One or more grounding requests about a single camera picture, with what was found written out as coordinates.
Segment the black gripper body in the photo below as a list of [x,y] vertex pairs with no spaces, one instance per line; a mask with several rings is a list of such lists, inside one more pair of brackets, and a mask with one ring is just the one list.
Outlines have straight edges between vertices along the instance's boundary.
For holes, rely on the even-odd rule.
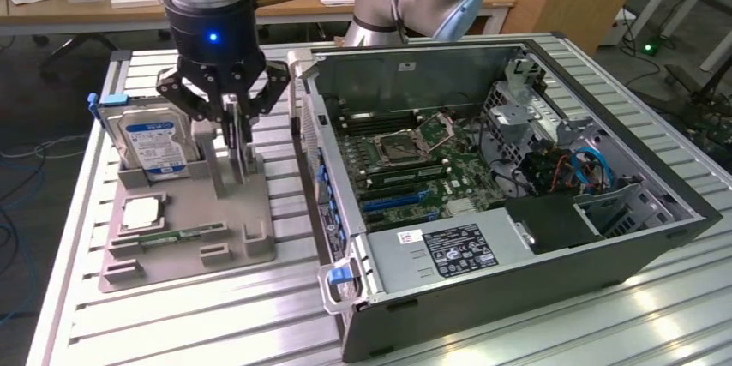
[[256,0],[202,6],[164,0],[179,50],[179,76],[214,78],[199,89],[247,96],[266,67],[256,32]]

